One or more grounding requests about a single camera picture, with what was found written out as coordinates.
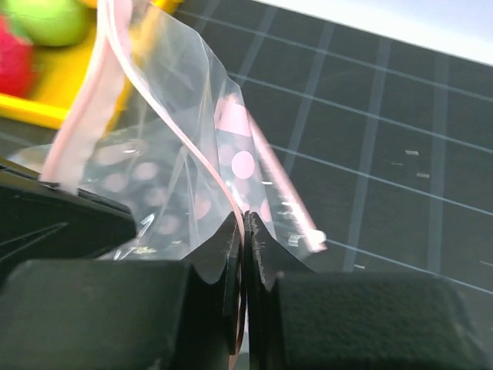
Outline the pink polka dot zip bag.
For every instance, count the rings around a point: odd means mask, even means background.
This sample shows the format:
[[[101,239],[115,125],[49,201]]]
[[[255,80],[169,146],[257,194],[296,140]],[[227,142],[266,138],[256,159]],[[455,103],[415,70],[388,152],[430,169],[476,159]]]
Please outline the pink polka dot zip bag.
[[[67,189],[127,205],[138,234],[114,258],[194,251],[245,215],[249,263],[269,288],[324,249],[289,177],[201,36],[146,1],[100,1],[88,72],[50,145],[13,160]]]

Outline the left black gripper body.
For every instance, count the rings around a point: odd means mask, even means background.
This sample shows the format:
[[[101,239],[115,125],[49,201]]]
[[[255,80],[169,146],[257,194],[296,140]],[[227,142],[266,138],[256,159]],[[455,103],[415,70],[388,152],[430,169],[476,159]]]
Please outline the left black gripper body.
[[[56,183],[1,160],[1,276],[35,259],[96,258],[134,239],[130,209],[85,190]]]

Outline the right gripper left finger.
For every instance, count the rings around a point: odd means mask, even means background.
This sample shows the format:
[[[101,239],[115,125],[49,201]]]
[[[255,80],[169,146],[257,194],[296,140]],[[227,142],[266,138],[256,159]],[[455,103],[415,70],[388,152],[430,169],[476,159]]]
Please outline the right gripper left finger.
[[[228,369],[241,249],[229,215],[180,261],[26,261],[1,289],[1,367]]]

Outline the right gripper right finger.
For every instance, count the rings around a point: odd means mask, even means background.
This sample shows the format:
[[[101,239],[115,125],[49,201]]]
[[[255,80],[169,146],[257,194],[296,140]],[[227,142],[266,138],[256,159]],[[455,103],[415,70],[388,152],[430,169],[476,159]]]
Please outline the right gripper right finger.
[[[317,273],[244,217],[252,369],[490,369],[459,293],[414,273]]]

